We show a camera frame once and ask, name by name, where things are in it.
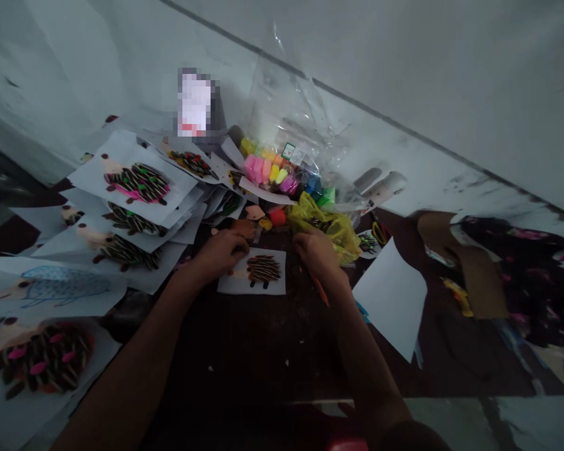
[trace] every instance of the person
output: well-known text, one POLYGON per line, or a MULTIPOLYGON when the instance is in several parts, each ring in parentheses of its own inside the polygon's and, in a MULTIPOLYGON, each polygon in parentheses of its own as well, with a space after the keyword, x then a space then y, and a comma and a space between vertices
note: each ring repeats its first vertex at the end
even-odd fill
MULTIPOLYGON (((448 450, 434 431, 412 419, 327 236, 316 229, 299 233, 293 247, 328 295, 338 348, 369 449, 448 450)), ((224 230, 173 274, 141 327, 72 415, 52 451, 138 448, 159 407, 182 320, 192 301, 203 286, 227 273, 248 252, 247 242, 237 231, 224 230), (112 418, 125 427, 114 429, 112 418)))

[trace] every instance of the white paper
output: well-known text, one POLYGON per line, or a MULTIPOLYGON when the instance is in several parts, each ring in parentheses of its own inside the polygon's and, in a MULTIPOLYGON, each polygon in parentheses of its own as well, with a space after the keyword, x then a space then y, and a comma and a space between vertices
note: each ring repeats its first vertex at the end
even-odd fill
POLYGON ((31 393, 25 389, 16 397, 4 399, 8 388, 0 374, 0 445, 17 450, 39 432, 52 418, 63 411, 79 392, 86 392, 90 382, 113 360, 121 347, 96 321, 75 321, 94 337, 94 350, 79 379, 79 388, 66 393, 31 393))
POLYGON ((171 241, 180 244, 193 244, 206 210, 207 204, 198 205, 182 229, 172 236, 171 241))
POLYGON ((427 288, 419 271, 399 254, 393 238, 353 288, 353 297, 393 347, 411 361, 427 288))
POLYGON ((245 197, 247 200, 251 201, 254 204, 259 203, 259 198, 257 196, 255 196, 254 194, 252 194, 250 192, 245 192, 244 190, 240 189, 238 186, 234 186, 232 184, 232 182, 230 182, 229 172, 231 170, 236 171, 236 172, 242 172, 242 171, 238 171, 237 169, 231 167, 222 158, 220 158, 219 156, 217 156, 215 154, 211 155, 211 161, 213 162, 213 170, 219 176, 219 182, 223 186, 225 186, 226 188, 234 191, 237 194, 240 194, 241 196, 245 197))
POLYGON ((75 187, 109 200, 157 225, 162 225, 167 216, 173 213, 197 183, 195 179, 176 170, 158 155, 137 145, 135 134, 125 130, 114 132, 104 146, 96 151, 96 157, 83 164, 68 178, 75 187), (130 135, 133 135, 132 143, 130 143, 130 135), (147 204, 141 200, 127 204, 130 197, 117 190, 107 191, 108 184, 104 179, 104 160, 100 157, 103 153, 121 166, 129 167, 135 163, 144 163, 163 174, 169 180, 170 192, 164 197, 167 205, 147 204))
POLYGON ((217 292, 224 294, 271 294, 273 296, 286 294, 286 253, 252 247, 251 251, 234 266, 232 275, 225 274, 219 278, 217 292), (269 282, 266 289, 263 282, 255 282, 254 286, 251 287, 252 282, 248 278, 250 272, 247 271, 247 261, 256 256, 273 256, 274 260, 280 265, 280 278, 269 282))
POLYGON ((264 189, 259 188, 257 185, 252 183, 246 177, 240 179, 240 188, 246 189, 248 192, 253 193, 255 196, 267 200, 278 205, 294 205, 295 203, 290 200, 287 195, 284 194, 274 194, 264 189))
POLYGON ((39 230, 38 239, 52 238, 65 230, 65 220, 61 215, 62 205, 39 208, 11 208, 22 220, 39 230))
MULTIPOLYGON (((89 192, 80 190, 79 188, 72 188, 67 191, 62 191, 61 195, 71 201, 73 205, 83 210, 84 213, 92 217, 102 217, 105 214, 111 213, 111 210, 108 208, 106 201, 93 194, 90 194, 89 192)), ((132 244, 135 244, 146 252, 153 252, 155 251, 155 249, 159 248, 167 241, 169 241, 171 237, 173 237, 182 227, 182 225, 184 225, 185 221, 186 218, 182 216, 178 220, 178 222, 174 224, 162 237, 160 237, 158 234, 146 234, 142 232, 136 232, 133 235, 129 235, 128 229, 117 229, 113 226, 111 226, 110 232, 119 235, 121 238, 131 242, 132 244)))
POLYGON ((357 236, 359 238, 361 237, 371 237, 373 239, 373 249, 371 249, 372 253, 368 252, 368 251, 362 251, 361 254, 359 254, 359 256, 361 258, 365 258, 366 260, 372 260, 375 259, 376 257, 378 257, 378 254, 380 254, 380 250, 382 249, 380 247, 380 244, 378 244, 378 241, 376 241, 376 238, 374 238, 374 236, 372 235, 372 229, 363 231, 359 234, 357 234, 357 236))
POLYGON ((226 154, 226 156, 234 163, 240 171, 244 168, 244 157, 240 150, 232 141, 232 138, 226 136, 226 139, 221 143, 221 150, 226 154))
POLYGON ((0 316, 103 316, 123 298, 124 279, 28 257, 0 257, 0 316), (21 288, 21 282, 29 285, 21 288))
MULTIPOLYGON (((84 216, 83 220, 83 224, 98 233, 108 232, 110 230, 109 223, 110 221, 104 218, 89 215, 84 216)), ((90 249, 88 244, 78 235, 77 227, 79 224, 52 238, 38 249, 33 257, 68 263, 95 274, 120 276, 128 281, 131 288, 153 294, 167 278, 186 248, 183 244, 167 242, 160 247, 162 253, 158 269, 150 270, 143 264, 139 264, 121 272, 121 264, 107 258, 96 264, 92 262, 94 257, 100 254, 100 251, 90 249)))

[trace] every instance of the blurred object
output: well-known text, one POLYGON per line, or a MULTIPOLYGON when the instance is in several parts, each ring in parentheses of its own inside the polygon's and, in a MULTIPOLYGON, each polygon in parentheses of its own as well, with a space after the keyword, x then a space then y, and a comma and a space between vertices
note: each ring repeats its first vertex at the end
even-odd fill
POLYGON ((462 311, 462 315, 467 318, 472 318, 474 316, 474 312, 470 308, 470 303, 468 302, 468 293, 464 290, 460 285, 456 284, 453 280, 448 279, 446 277, 442 277, 441 280, 443 281, 443 285, 449 288, 453 292, 453 297, 459 303, 459 308, 462 311))

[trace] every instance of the wall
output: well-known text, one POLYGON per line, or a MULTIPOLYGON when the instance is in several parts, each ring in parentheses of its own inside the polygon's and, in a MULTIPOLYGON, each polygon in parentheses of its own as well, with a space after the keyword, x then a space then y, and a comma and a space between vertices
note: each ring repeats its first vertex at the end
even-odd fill
MULTIPOLYGON (((0 2, 0 149, 43 182, 56 182, 79 164, 83 150, 76 142, 107 115, 137 105, 174 110, 181 66, 220 80, 228 125, 246 116, 257 54, 164 3, 14 5, 0 2)), ((493 214, 564 235, 564 217, 538 199, 329 90, 319 92, 333 124, 350 124, 345 136, 353 151, 342 165, 347 177, 378 163, 382 176, 398 170, 407 177, 386 208, 402 215, 419 209, 493 214)))
POLYGON ((564 0, 172 3, 564 209, 564 0))

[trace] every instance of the hedgehog picture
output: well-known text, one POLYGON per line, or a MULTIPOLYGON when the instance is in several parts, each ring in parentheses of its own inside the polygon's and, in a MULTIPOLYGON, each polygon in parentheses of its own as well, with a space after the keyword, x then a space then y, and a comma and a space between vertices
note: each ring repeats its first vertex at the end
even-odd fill
POLYGON ((169 193, 169 183, 156 169, 142 163, 123 167, 111 160, 106 153, 101 155, 105 166, 107 191, 119 191, 129 197, 128 204, 141 200, 147 204, 167 205, 164 197, 169 193))
POLYGON ((197 175, 200 178, 205 177, 206 175, 211 175, 217 178, 217 174, 213 172, 211 166, 209 166, 202 157, 196 153, 192 152, 176 152, 175 150, 167 151, 167 155, 173 161, 175 161, 178 165, 183 167, 184 169, 192 172, 194 175, 197 175))
POLYGON ((280 263, 275 261, 273 256, 254 256, 249 258, 246 264, 251 288, 257 282, 263 282, 263 289, 267 289, 270 282, 280 279, 280 263))
POLYGON ((45 327, 27 341, 0 350, 2 381, 9 386, 6 400, 25 388, 32 393, 75 390, 93 349, 93 340, 72 324, 45 327))
POLYGON ((102 215, 102 217, 112 221, 113 227, 116 229, 128 230, 127 234, 129 236, 132 236, 137 232, 159 235, 160 237, 167 235, 167 229, 162 225, 154 224, 148 219, 144 219, 142 216, 134 212, 130 212, 113 202, 108 203, 108 208, 111 210, 111 213, 102 215))
POLYGON ((141 264, 150 270, 159 268, 160 249, 148 253, 119 235, 96 232, 84 223, 77 226, 77 233, 91 249, 100 251, 92 260, 94 264, 108 258, 121 264, 121 272, 141 264))
POLYGON ((97 296, 108 291, 110 282, 90 272, 63 266, 39 266, 22 273, 15 284, 0 291, 0 300, 29 300, 21 308, 30 308, 45 301, 60 301, 64 306, 80 298, 97 296))
POLYGON ((70 205, 63 205, 61 209, 61 216, 67 227, 74 226, 83 215, 83 211, 73 208, 70 205))

